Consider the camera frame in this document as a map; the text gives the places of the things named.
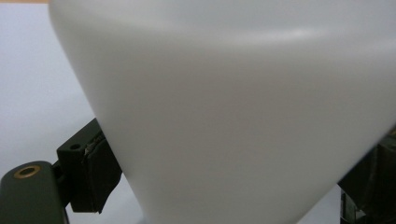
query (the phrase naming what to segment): white backdrop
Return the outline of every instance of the white backdrop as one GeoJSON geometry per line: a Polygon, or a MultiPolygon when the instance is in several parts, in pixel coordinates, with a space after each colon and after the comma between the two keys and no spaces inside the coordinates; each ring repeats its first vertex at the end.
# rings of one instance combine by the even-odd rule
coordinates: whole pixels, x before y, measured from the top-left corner
{"type": "MultiPolygon", "coordinates": [[[[0,4],[0,176],[28,161],[55,162],[56,148],[93,118],[47,5],[0,4]]],[[[339,194],[332,189],[299,224],[338,224],[339,194]]],[[[145,223],[125,178],[102,215],[67,212],[72,224],[145,223]]]]}

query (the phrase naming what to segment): black mechanical part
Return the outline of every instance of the black mechanical part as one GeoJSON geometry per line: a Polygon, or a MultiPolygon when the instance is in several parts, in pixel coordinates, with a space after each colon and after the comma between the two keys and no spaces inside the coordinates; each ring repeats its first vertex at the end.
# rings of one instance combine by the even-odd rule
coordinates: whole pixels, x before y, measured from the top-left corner
{"type": "Polygon", "coordinates": [[[396,132],[383,138],[338,185],[346,194],[341,223],[396,224],[396,132]],[[354,212],[346,212],[351,207],[354,212]]]}
{"type": "Polygon", "coordinates": [[[67,140],[57,153],[62,173],[72,186],[73,211],[101,213],[122,170],[97,120],[67,140]]]}
{"type": "Polygon", "coordinates": [[[0,223],[69,223],[49,162],[29,162],[3,176],[0,223]]]}

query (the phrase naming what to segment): white surface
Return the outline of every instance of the white surface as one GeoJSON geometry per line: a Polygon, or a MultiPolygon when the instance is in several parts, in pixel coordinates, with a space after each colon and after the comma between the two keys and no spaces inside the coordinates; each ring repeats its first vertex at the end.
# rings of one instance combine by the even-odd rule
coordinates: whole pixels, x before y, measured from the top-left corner
{"type": "MultiPolygon", "coordinates": [[[[47,5],[0,4],[0,176],[28,161],[56,161],[56,148],[92,118],[47,5]]],[[[338,205],[335,188],[300,224],[338,224],[338,205]]],[[[124,178],[102,215],[73,214],[69,207],[68,214],[72,224],[143,224],[124,178]]]]}
{"type": "Polygon", "coordinates": [[[54,0],[152,224],[297,221],[396,121],[393,2],[54,0]]]}

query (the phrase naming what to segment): white plastic container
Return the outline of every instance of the white plastic container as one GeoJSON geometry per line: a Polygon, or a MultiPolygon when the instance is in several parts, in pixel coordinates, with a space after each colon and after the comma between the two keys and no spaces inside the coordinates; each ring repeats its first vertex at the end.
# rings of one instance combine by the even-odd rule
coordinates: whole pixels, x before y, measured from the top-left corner
{"type": "Polygon", "coordinates": [[[396,122],[396,6],[53,0],[151,224],[289,224],[396,122]]]}

